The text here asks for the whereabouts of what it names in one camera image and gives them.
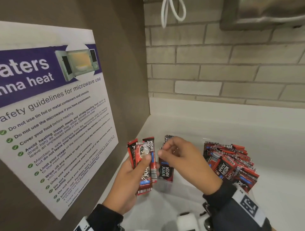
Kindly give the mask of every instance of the hand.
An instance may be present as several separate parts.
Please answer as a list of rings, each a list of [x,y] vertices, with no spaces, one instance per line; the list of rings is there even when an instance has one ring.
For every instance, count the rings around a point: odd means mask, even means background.
[[[121,215],[131,210],[137,201],[136,193],[150,161],[151,155],[146,155],[135,169],[132,168],[129,158],[124,161],[103,205]]]
[[[158,156],[206,195],[216,192],[222,180],[213,172],[200,151],[180,137],[173,137],[158,151]]]

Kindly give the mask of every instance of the left hand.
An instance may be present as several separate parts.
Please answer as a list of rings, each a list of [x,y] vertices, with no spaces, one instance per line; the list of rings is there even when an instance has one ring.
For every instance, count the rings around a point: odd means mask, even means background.
[[[121,215],[131,210],[137,201],[136,193],[139,189],[144,171],[149,166],[150,161],[151,155],[146,155],[137,167],[133,169],[130,159],[127,158],[122,164],[103,205]]]

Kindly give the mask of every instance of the microwave image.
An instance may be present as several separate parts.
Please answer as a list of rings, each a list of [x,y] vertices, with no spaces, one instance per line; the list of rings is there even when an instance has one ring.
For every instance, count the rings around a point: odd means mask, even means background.
[[[95,49],[55,51],[65,80],[99,69]]]

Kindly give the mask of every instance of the black sleeve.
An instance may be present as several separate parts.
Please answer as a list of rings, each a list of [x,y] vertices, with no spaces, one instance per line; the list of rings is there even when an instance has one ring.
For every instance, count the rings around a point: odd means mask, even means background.
[[[266,218],[263,227],[234,200],[237,188],[230,181],[223,181],[220,189],[212,195],[204,195],[211,209],[215,231],[271,231]]]
[[[88,224],[94,231],[113,231],[117,230],[123,216],[102,204],[98,204],[87,218]]]

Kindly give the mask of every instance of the cuff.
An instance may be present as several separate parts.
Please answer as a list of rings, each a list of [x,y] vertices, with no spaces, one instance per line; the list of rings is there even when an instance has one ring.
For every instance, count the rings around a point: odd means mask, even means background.
[[[102,204],[98,204],[87,218],[94,231],[115,230],[123,221],[123,216]]]
[[[223,180],[221,187],[211,195],[203,195],[208,205],[212,208],[220,210],[225,204],[227,204],[237,188],[228,180]]]

